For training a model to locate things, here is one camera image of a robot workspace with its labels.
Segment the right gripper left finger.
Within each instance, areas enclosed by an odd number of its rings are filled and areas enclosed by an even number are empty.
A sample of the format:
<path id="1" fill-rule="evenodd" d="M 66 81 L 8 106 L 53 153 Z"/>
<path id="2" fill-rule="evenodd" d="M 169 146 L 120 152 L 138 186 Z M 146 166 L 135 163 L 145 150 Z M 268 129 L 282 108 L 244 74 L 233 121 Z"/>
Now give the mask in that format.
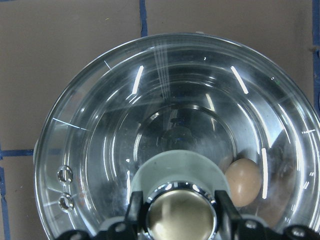
<path id="1" fill-rule="evenodd" d="M 124 218 L 125 240 L 138 240 L 146 232 L 146 207 L 143 192 L 132 192 Z"/>

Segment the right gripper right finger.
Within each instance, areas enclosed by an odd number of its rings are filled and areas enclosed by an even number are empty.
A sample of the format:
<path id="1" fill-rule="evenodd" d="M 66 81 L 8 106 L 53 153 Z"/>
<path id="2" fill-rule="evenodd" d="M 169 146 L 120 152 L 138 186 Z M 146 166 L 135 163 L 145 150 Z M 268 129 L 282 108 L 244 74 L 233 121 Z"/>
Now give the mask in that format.
<path id="1" fill-rule="evenodd" d="M 222 240 L 235 240 L 238 223 L 242 219 L 233 202 L 224 190 L 214 192 L 218 233 Z"/>

